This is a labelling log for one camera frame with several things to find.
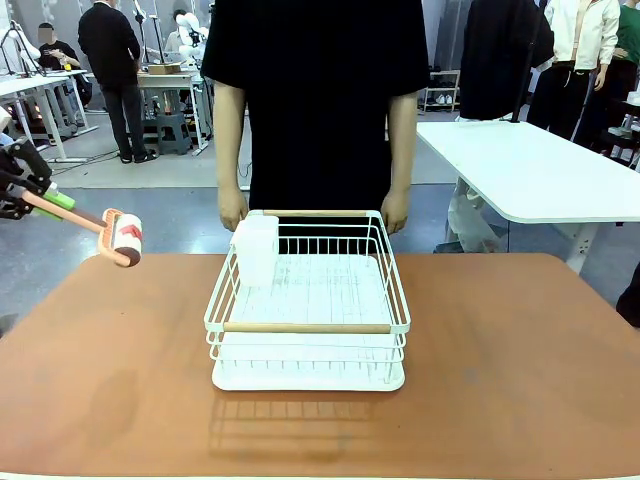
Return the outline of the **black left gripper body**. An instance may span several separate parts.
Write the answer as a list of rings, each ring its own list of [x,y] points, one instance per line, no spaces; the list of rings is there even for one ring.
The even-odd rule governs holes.
[[[1,148],[2,200],[19,199],[25,191],[35,193],[35,183],[32,181],[34,161],[34,147]]]

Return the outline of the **person's right hand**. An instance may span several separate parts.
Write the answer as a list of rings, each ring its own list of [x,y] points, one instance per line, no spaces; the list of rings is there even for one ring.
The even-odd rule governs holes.
[[[237,186],[218,188],[218,207],[220,221],[230,232],[236,230],[249,211],[247,199]]]

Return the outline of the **person's left hand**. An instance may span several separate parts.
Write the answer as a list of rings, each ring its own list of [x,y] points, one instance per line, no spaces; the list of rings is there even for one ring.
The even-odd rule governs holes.
[[[383,200],[380,212],[388,235],[401,231],[408,220],[409,190],[390,189]]]

